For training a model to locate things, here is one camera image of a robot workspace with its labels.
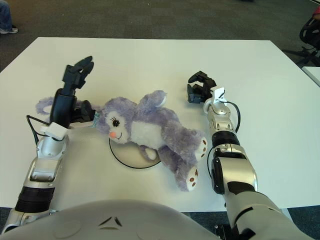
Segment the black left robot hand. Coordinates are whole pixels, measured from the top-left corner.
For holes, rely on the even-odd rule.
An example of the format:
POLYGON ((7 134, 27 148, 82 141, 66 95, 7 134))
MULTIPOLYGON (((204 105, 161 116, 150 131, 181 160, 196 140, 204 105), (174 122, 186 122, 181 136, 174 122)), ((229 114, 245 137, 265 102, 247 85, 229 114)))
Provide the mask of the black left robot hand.
POLYGON ((71 123, 86 123, 94 120, 96 111, 89 101, 77 105, 76 89, 86 83, 85 78, 94 67, 93 57, 88 56, 75 65, 67 65, 62 78, 63 88, 56 91, 51 107, 49 122, 69 128, 71 123))

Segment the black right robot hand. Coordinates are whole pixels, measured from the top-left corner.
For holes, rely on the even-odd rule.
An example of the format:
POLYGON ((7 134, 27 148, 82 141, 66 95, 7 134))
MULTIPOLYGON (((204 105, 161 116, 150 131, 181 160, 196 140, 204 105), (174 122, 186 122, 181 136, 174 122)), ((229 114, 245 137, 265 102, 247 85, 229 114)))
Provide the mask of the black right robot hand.
POLYGON ((216 82, 202 71, 196 72, 188 79, 187 100, 192 104, 204 103, 212 97, 211 88, 216 87, 216 82))

